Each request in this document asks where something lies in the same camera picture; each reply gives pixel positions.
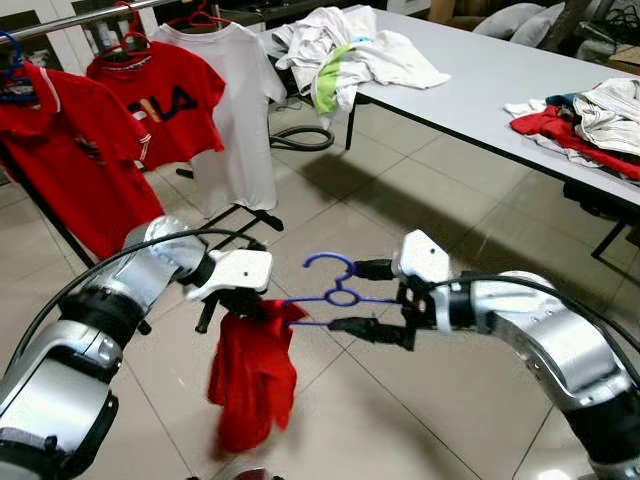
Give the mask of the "red polo shirt white trim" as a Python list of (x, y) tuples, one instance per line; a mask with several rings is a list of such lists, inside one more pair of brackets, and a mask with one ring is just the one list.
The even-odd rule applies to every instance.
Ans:
[(101, 259), (164, 215), (140, 165), (151, 134), (105, 84), (26, 64), (35, 101), (0, 102), (0, 145), (79, 242)]

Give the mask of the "red garment under pile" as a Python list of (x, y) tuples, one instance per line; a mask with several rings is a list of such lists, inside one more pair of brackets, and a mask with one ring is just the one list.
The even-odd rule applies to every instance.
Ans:
[(544, 102), (516, 102), (504, 105), (503, 109), (512, 115), (509, 122), (512, 131), (524, 134), (541, 147), (566, 156), (571, 163), (600, 168), (628, 182), (639, 183), (639, 165), (585, 140), (557, 108)]

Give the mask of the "red FILA T-shirt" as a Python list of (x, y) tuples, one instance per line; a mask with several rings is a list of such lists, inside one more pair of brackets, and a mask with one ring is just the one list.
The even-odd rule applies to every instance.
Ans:
[(147, 169), (224, 150), (214, 111), (227, 83), (201, 56), (154, 42), (145, 54), (125, 61), (101, 55), (86, 74), (109, 87), (150, 133), (143, 159)]

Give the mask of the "metal clothes rack black frame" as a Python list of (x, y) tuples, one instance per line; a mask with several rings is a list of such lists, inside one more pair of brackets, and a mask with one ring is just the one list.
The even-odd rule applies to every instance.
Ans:
[[(92, 10), (92, 12), (73, 15), (73, 17), (49, 20), (49, 22), (33, 24), (33, 26), (14, 29), (14, 31), (5, 31), (5, 29), (0, 29), (0, 45), (13, 46), (12, 52), (15, 55), (13, 64), (17, 64), (17, 59), (22, 58), (23, 56), (23, 52), (20, 51), (20, 41), (27, 40), (27, 38), (46, 36), (50, 35), (50, 33), (61, 31), (61, 29), (84, 26), (84, 24), (99, 22), (99, 20), (108, 17), (118, 17), (118, 15), (123, 15), (125, 12), (140, 13), (143, 9), (151, 9), (156, 8), (156, 6), (173, 3), (192, 3), (192, 1), (193, 0), (124, 1), (124, 3), (120, 5)], [(82, 261), (83, 265), (95, 265), (96, 257), (90, 255), (86, 248), (79, 243), (78, 239), (74, 237), (67, 228), (65, 228), (63, 221), (61, 221), (59, 216), (51, 210), (51, 207), (47, 204), (45, 197), (32, 186), (31, 182), (29, 182), (27, 174), (20, 169), (19, 165), (14, 164), (12, 154), (10, 154), (10, 151), (3, 145), (3, 143), (0, 143), (0, 169), (5, 170), (10, 182), (17, 183), (20, 189), (26, 193), (29, 201), (37, 207), (38, 211), (40, 211), (42, 216), (44, 216), (44, 219), (47, 220), (52, 232), (58, 234), (58, 237), (63, 239), (63, 242), (67, 244), (69, 251), (73, 252), (74, 255), (77, 256), (77, 259)], [(268, 225), (268, 227), (274, 230), (284, 229), (284, 221), (278, 218), (278, 216), (271, 215), (270, 212), (265, 210), (253, 210), (239, 205), (229, 207), (228, 210), (216, 215), (214, 219), (206, 221), (204, 228), (210, 228), (212, 225), (218, 224), (220, 220), (228, 218), (228, 216), (232, 215), (233, 212), (236, 211), (246, 211), (251, 215), (251, 220), (248, 221), (248, 223), (243, 224), (243, 227), (239, 229), (239, 233), (246, 233), (248, 229), (256, 227), (257, 224)]]

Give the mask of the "white T-shirt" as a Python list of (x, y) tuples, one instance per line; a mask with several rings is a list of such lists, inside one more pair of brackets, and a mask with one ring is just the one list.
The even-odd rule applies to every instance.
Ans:
[(209, 218), (230, 206), (273, 210), (278, 193), (268, 106), (284, 100), (285, 88), (259, 36), (230, 23), (211, 33), (184, 33), (163, 26), (154, 38), (200, 56), (225, 82), (223, 99), (212, 113), (225, 150), (205, 152), (191, 161), (200, 210)]

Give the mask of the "brown cardboard box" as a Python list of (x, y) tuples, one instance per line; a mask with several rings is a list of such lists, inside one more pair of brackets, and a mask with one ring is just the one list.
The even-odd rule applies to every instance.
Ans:
[(605, 65), (609, 68), (621, 70), (621, 72), (634, 74), (634, 76), (636, 76), (636, 74), (639, 73), (640, 67), (640, 47), (621, 47), (620, 50), (609, 56), (607, 61), (605, 61)]

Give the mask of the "lime green white garment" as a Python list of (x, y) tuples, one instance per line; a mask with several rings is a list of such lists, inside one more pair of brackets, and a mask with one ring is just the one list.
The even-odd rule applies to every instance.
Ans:
[(317, 114), (334, 116), (355, 109), (358, 87), (366, 79), (360, 61), (349, 58), (353, 50), (352, 44), (339, 46), (321, 65), (311, 88)]

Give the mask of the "blue plastic clothes hanger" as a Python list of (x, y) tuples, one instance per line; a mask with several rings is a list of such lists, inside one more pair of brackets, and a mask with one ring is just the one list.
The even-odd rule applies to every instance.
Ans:
[(311, 255), (307, 256), (307, 259), (303, 261), (302, 268), (310, 268), (315, 261), (321, 259), (332, 259), (342, 262), (344, 265), (343, 273), (340, 273), (333, 279), (333, 287), (329, 288), (328, 291), (325, 291), (323, 294), (320, 294), (320, 296), (285, 298), (285, 300), (282, 301), (282, 307), (317, 301), (342, 308), (355, 307), (358, 305), (374, 305), (374, 303), (379, 303), (379, 305), (397, 305), (398, 301), (394, 300), (394, 298), (367, 297), (364, 296), (364, 294), (358, 293), (355, 289), (347, 287), (347, 280), (353, 278), (357, 273), (356, 262), (348, 259), (348, 257), (344, 255), (340, 255), (340, 253), (311, 253)]

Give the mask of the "white crumpled garment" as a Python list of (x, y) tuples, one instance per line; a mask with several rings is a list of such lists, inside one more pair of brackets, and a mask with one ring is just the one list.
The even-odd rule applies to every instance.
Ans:
[[(410, 38), (378, 28), (371, 6), (353, 6), (348, 10), (320, 6), (301, 20), (275, 28), (271, 40), (283, 47), (275, 68), (289, 70), (298, 90), (310, 96), (312, 105), (311, 88), (321, 65), (343, 45), (355, 46), (349, 58), (360, 61), (366, 79), (362, 84), (398, 84), (413, 90), (429, 90), (451, 79), (449, 74), (436, 69)], [(325, 123), (333, 118), (319, 116)]]

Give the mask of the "large white table black legs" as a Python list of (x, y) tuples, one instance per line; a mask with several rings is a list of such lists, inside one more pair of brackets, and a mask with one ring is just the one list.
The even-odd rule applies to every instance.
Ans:
[(360, 104), (371, 102), (490, 154), (590, 189), (620, 210), (623, 219), (640, 221), (637, 184), (536, 145), (509, 127), (512, 116), (506, 110), (508, 104), (593, 90), (623, 77), (621, 70), (385, 10), (376, 10), (375, 17), (376, 27), (406, 36), (449, 79), (426, 90), (367, 82), (358, 87)]

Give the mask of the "red plastic clothes hanger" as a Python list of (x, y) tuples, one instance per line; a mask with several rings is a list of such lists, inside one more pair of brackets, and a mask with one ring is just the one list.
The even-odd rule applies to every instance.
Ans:
[(177, 29), (177, 31), (191, 33), (211, 33), (224, 29), (233, 24), (233, 20), (219, 17), (216, 13), (218, 5), (214, 0), (201, 0), (200, 4), (188, 15), (169, 20), (165, 26)]
[(150, 40), (142, 28), (141, 15), (127, 0), (115, 0), (114, 6), (124, 6), (128, 10), (129, 23), (125, 33), (115, 45), (106, 47), (97, 54), (95, 61), (114, 61), (128, 63), (134, 59), (150, 55)]

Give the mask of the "grey pillow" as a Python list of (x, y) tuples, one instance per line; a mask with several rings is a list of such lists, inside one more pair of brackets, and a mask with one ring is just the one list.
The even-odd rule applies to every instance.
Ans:
[(526, 24), (531, 24), (540, 14), (547, 12), (548, 6), (538, 5), (535, 3), (517, 3), (515, 5), (506, 6), (489, 15), (488, 18), (481, 20), (477, 26), (472, 29), (476, 35), (486, 37), (502, 38), (502, 40), (511, 40), (517, 32), (520, 32)]
[(513, 32), (509, 41), (538, 49), (541, 41), (548, 36), (550, 28), (561, 17), (563, 10), (564, 3), (559, 3), (532, 15)]

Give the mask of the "thin blue clothes hanger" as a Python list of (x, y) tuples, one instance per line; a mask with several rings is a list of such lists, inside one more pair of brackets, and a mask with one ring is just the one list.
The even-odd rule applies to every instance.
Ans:
[(35, 86), (24, 70), (26, 60), (24, 60), (22, 46), (4, 29), (0, 29), (0, 36), (3, 36), (12, 46), (8, 67), (0, 68), (0, 102), (9, 102), (9, 104), (37, 102)]

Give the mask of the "plain red shirt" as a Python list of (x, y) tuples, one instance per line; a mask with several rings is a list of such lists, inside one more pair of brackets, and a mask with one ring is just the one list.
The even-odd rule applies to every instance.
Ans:
[(289, 428), (298, 372), (291, 358), (292, 325), (308, 316), (284, 300), (262, 300), (255, 314), (228, 312), (207, 381), (207, 401), (221, 408), (216, 449), (243, 453)]

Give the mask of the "blue jeans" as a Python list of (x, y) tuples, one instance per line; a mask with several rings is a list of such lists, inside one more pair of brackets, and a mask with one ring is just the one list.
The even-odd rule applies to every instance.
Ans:
[(580, 92), (573, 93), (559, 93), (559, 95), (552, 95), (545, 99), (548, 106), (557, 109), (568, 109), (577, 111), (581, 106), (586, 105), (586, 100), (581, 99)]

